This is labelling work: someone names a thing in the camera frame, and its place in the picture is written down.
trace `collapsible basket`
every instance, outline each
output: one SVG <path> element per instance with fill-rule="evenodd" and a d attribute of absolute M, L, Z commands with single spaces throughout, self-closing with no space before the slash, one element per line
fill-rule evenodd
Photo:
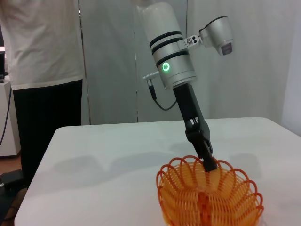
<path fill-rule="evenodd" d="M 246 173 L 225 161 L 205 172 L 195 156 L 174 158 L 157 174 L 158 199 L 169 226 L 255 226 L 262 195 Z"/>

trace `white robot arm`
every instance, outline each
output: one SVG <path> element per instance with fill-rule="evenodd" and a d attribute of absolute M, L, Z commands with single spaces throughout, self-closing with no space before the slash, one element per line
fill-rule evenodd
<path fill-rule="evenodd" d="M 193 88 L 196 79 L 189 50 L 200 45 L 215 47 L 221 56 L 232 52 L 233 36 L 228 18 L 219 17 L 199 31 L 199 36 L 183 38 L 174 10 L 168 3 L 151 0 L 132 0 L 137 9 L 150 43 L 158 72 L 145 76 L 152 98 L 156 101 L 151 79 L 160 75 L 165 89 L 173 89 L 186 126 L 186 136 L 206 171 L 216 169 L 212 157 L 210 130 L 199 108 Z"/>

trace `black stripe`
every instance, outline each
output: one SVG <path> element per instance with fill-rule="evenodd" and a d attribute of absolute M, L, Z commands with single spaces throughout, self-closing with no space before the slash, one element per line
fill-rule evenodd
<path fill-rule="evenodd" d="M 165 38 L 165 37 L 168 37 L 168 36 L 172 36 L 172 35 L 175 35 L 175 34 L 180 34 L 182 35 L 182 32 L 180 31 L 177 31 L 177 32 L 167 32 L 165 34 L 162 34 L 158 37 L 156 37 L 153 41 L 150 42 L 150 47 L 155 44 L 157 41 L 160 41 L 161 39 Z"/>
<path fill-rule="evenodd" d="M 174 42 L 183 40 L 183 39 L 184 39 L 184 38 L 182 37 L 182 38 L 174 38 L 174 39 L 166 40 L 166 41 L 164 41 L 164 42 L 158 44 L 157 46 L 155 46 L 155 48 L 152 49 L 151 53 L 154 55 L 154 53 L 155 53 L 158 49 L 162 48 L 163 46 L 166 46 L 166 45 L 168 45 L 168 44 L 171 44 L 171 43 L 174 43 Z"/>
<path fill-rule="evenodd" d="M 156 63 L 156 66 L 159 67 L 159 65 L 171 58 L 174 58 L 174 57 L 178 57 L 178 56 L 182 56 L 182 55 L 189 55 L 189 52 L 187 50 L 185 51 L 180 51 L 180 52 L 176 52 L 176 53 L 172 53 L 172 54 L 169 54 L 168 56 L 162 58 L 161 60 L 159 60 L 157 63 Z"/>

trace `white curtain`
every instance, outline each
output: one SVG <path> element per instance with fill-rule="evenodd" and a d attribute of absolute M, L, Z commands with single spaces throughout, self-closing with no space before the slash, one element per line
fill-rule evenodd
<path fill-rule="evenodd" d="M 260 116 L 301 134 L 298 7 L 298 0 L 188 1 L 188 35 L 216 17 L 228 16 L 235 38 L 228 56 L 220 57 L 211 48 L 192 54 L 198 75 L 193 86 L 206 118 Z M 293 124 L 299 126 L 292 127 L 283 117 L 297 109 L 297 101 L 299 114 L 295 112 Z"/>
<path fill-rule="evenodd" d="M 186 33 L 186 0 L 164 0 Z M 156 71 L 149 43 L 130 0 L 79 0 L 87 83 L 83 86 L 82 123 L 128 123 L 180 120 L 178 106 L 164 112 L 151 98 L 142 77 Z M 155 79 L 158 101 L 170 106 L 172 90 Z"/>

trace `table surface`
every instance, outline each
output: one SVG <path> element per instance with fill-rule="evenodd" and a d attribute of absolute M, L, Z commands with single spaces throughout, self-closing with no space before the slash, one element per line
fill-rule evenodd
<path fill-rule="evenodd" d="M 301 138 L 264 118 L 207 120 L 214 156 L 243 169 L 263 195 L 261 225 L 301 222 Z M 183 121 L 56 131 L 16 226 L 164 226 L 160 167 L 193 154 Z"/>

